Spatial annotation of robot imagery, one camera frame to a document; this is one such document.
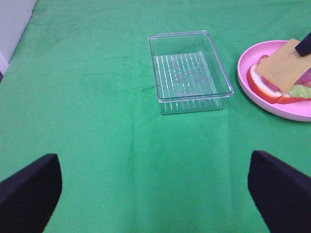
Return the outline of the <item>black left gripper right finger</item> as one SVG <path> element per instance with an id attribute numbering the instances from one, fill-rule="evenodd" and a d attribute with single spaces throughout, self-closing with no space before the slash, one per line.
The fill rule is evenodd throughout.
<path id="1" fill-rule="evenodd" d="M 311 231 L 311 179 L 273 155 L 252 152 L 247 177 L 251 197 L 272 233 Z"/>

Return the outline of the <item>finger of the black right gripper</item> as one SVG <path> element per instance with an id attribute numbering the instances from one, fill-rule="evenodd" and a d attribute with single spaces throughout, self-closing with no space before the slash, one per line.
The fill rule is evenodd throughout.
<path id="1" fill-rule="evenodd" d="M 311 53 L 311 33 L 309 33 L 302 41 L 295 47 L 297 53 L 301 56 L 307 56 Z"/>

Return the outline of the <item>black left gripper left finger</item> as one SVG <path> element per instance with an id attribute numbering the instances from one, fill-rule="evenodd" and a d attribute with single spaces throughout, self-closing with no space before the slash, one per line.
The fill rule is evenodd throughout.
<path id="1" fill-rule="evenodd" d="M 46 154 L 0 183 L 0 231 L 41 233 L 62 193 L 57 154 Z"/>

